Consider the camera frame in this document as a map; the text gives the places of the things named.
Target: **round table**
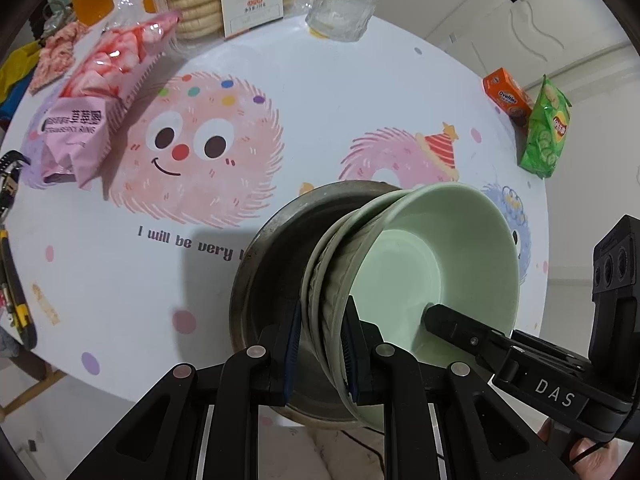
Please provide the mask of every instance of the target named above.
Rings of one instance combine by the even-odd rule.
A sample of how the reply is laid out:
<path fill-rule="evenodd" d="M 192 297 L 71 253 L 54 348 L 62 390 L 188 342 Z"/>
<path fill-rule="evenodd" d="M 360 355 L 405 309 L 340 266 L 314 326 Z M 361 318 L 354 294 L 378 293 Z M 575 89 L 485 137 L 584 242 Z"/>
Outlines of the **round table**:
<path fill-rule="evenodd" d="M 23 99 L 4 151 L 37 153 L 56 88 Z M 477 75 L 376 18 L 357 43 L 319 38 L 297 16 L 187 62 L 164 58 L 102 179 L 84 189 L 43 186 L 37 164 L 23 172 L 6 225 L 38 331 L 35 352 L 129 400 L 177 363 L 225 361 L 244 248 L 287 202 L 346 179 L 482 189 L 520 253 L 516 327 L 537 335 L 546 195 L 543 181 L 517 166 L 515 135 Z M 15 335 L 7 316 L 0 325 Z"/>

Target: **lay's logo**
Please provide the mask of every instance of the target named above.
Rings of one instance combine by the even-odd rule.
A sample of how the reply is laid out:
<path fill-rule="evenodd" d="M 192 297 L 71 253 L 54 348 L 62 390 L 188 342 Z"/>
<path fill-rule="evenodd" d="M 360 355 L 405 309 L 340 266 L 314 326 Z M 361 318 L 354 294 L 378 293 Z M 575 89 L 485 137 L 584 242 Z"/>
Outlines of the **lay's logo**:
<path fill-rule="evenodd" d="M 500 90 L 498 92 L 498 96 L 500 97 L 500 99 L 502 99 L 505 103 L 509 103 L 509 104 L 516 104 L 518 102 L 518 100 L 510 93 L 505 92 L 504 90 Z"/>
<path fill-rule="evenodd" d="M 558 116 L 554 117 L 554 128 L 560 137 L 564 137 L 564 134 L 566 133 L 566 124 L 564 124 L 562 119 Z"/>

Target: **snack bag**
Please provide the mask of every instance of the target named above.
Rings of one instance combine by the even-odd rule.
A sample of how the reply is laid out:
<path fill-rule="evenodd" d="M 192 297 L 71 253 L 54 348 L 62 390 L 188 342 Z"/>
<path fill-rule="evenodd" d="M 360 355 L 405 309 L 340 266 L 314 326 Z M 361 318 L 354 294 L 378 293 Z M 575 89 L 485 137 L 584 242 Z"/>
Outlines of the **snack bag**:
<path fill-rule="evenodd" d="M 484 92 L 514 123 L 518 126 L 526 126 L 531 114 L 531 99 L 509 72 L 499 68 L 482 79 L 482 86 L 484 86 Z"/>
<path fill-rule="evenodd" d="M 542 178 L 550 177 L 564 147 L 571 103 L 545 75 L 529 118 L 529 135 L 520 167 Z"/>
<path fill-rule="evenodd" d="M 45 114 L 42 176 L 75 177 L 84 186 L 111 151 L 115 134 L 152 65 L 177 26 L 179 12 L 105 32 Z"/>

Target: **cartoon mouth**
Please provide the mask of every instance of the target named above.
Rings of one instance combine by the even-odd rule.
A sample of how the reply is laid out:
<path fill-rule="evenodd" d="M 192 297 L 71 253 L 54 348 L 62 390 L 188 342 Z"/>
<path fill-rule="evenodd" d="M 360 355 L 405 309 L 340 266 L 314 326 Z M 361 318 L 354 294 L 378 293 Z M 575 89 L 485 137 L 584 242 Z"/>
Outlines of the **cartoon mouth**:
<path fill-rule="evenodd" d="M 151 162 L 154 164 L 154 166 L 156 168 L 158 168 L 158 170 L 162 171 L 164 174 L 167 175 L 173 175 L 173 176 L 180 176 L 180 173 L 172 173 L 171 171 L 167 171 L 167 170 L 163 170 L 160 166 L 158 166 L 158 158 L 154 158 L 153 160 L 151 160 Z"/>

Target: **cartoon eye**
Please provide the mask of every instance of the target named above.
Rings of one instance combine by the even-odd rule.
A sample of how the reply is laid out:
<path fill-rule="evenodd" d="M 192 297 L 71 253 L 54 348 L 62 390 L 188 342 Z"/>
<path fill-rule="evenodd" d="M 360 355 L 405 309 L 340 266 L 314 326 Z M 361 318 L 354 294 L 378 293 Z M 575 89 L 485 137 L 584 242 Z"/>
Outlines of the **cartoon eye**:
<path fill-rule="evenodd" d="M 171 145 L 181 132 L 182 116 L 174 110 L 162 112 L 146 129 L 146 145 L 150 150 L 159 152 Z"/>
<path fill-rule="evenodd" d="M 224 155 L 234 143 L 234 126 L 224 119 L 202 123 L 193 137 L 193 149 L 203 160 Z"/>
<path fill-rule="evenodd" d="M 520 251 L 522 250 L 522 245 L 520 244 L 520 235 L 517 231 L 512 231 L 511 236 L 513 236 L 513 241 L 516 244 L 516 252 L 518 253 L 518 258 L 520 258 Z"/>

